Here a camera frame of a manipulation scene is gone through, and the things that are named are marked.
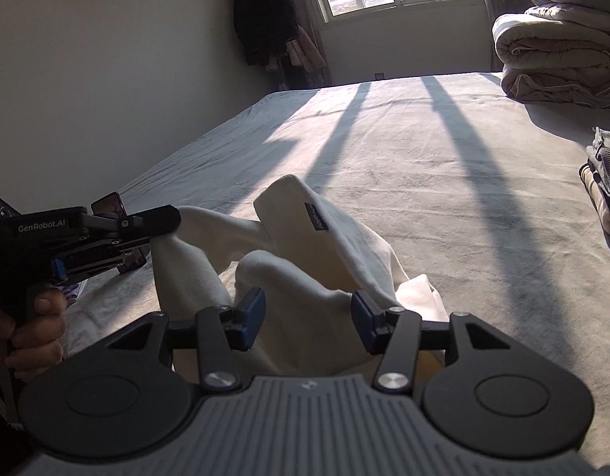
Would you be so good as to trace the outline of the person's left hand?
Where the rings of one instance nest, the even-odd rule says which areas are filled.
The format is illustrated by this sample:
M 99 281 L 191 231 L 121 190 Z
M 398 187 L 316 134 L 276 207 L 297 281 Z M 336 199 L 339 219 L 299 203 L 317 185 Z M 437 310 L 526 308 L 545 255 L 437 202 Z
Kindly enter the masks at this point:
M 68 298 L 62 287 L 46 287 L 33 302 L 36 317 L 22 326 L 0 309 L 0 423 L 16 428 L 7 417 L 2 371 L 18 382 L 29 382 L 58 365 L 64 356 L 60 342 L 66 330 L 64 312 Z

